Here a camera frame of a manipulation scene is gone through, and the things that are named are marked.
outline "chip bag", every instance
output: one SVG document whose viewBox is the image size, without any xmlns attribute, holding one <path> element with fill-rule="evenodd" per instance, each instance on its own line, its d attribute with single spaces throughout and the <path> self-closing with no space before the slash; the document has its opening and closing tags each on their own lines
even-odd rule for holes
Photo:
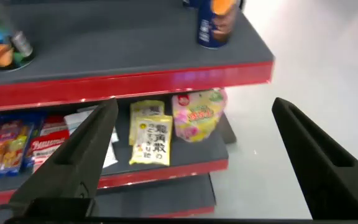
<svg viewBox="0 0 358 224">
<path fill-rule="evenodd" d="M 31 114 L 0 115 L 0 175 L 17 175 L 34 128 Z"/>
<path fill-rule="evenodd" d="M 139 116 L 136 118 L 136 140 L 129 164 L 170 165 L 172 117 Z"/>
<path fill-rule="evenodd" d="M 188 142 L 208 138 L 226 106 L 223 89 L 208 90 L 172 97 L 176 135 Z"/>
<path fill-rule="evenodd" d="M 133 146 L 136 139 L 136 117 L 163 115 L 164 102 L 159 100 L 144 100 L 131 104 L 131 128 L 129 130 L 129 145 Z"/>
</svg>

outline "white label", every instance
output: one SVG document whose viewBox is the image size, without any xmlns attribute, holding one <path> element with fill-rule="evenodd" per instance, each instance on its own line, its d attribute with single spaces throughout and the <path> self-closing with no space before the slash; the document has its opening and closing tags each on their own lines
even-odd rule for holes
<svg viewBox="0 0 358 224">
<path fill-rule="evenodd" d="M 209 42 L 209 22 L 205 19 L 201 21 L 199 38 L 202 41 Z"/>
</svg>

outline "red shelf edge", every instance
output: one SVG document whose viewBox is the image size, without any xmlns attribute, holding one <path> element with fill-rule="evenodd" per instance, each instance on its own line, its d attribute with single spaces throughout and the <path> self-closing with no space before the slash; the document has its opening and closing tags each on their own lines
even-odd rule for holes
<svg viewBox="0 0 358 224">
<path fill-rule="evenodd" d="M 163 169 L 147 170 L 132 174 L 119 174 L 101 177 L 98 188 L 119 187 L 127 184 L 139 184 L 143 182 L 151 182 L 156 180 L 167 180 L 178 177 L 186 177 L 190 175 L 207 174 L 218 170 L 227 169 L 227 159 L 213 162 L 204 162 L 200 164 L 192 164 L 178 167 L 167 167 Z M 15 190 L 7 190 L 0 192 L 0 205 L 9 202 Z"/>
<path fill-rule="evenodd" d="M 273 61 L 0 85 L 0 111 L 269 83 Z"/>
</svg>

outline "snack bag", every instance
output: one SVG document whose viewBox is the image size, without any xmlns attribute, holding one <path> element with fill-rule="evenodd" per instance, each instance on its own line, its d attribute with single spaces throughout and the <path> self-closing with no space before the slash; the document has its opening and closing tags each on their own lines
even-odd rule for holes
<svg viewBox="0 0 358 224">
<path fill-rule="evenodd" d="M 63 142 L 70 137 L 68 130 L 57 131 L 48 135 L 34 138 L 30 151 L 33 153 L 33 172 L 35 172 Z"/>
<path fill-rule="evenodd" d="M 223 89 L 173 96 L 176 135 L 188 142 L 207 138 L 215 129 L 226 101 L 227 95 Z"/>
<path fill-rule="evenodd" d="M 170 165 L 172 117 L 140 116 L 136 118 L 136 140 L 129 164 Z"/>
<path fill-rule="evenodd" d="M 44 125 L 44 121 L 45 121 L 45 114 L 44 113 L 34 115 L 34 120 L 33 120 L 34 128 L 33 128 L 33 131 L 31 133 L 30 142 L 34 138 L 36 138 L 36 137 L 38 137 L 40 135 L 41 128 Z M 22 167 L 23 168 L 28 168 L 28 167 L 32 167 L 33 165 L 34 165 L 34 160 L 32 158 L 31 147 L 27 146 L 26 150 L 25 150 L 25 156 L 23 158 Z"/>
<path fill-rule="evenodd" d="M 42 126 L 40 136 L 66 129 L 68 128 L 63 116 L 48 116 L 44 122 L 44 125 Z"/>
<path fill-rule="evenodd" d="M 0 116 L 0 175 L 16 175 L 34 128 L 27 114 Z"/>
<path fill-rule="evenodd" d="M 136 117 L 163 115 L 164 102 L 158 100 L 144 100 L 131 104 L 131 128 L 129 130 L 129 145 L 132 146 L 136 139 Z"/>
</svg>

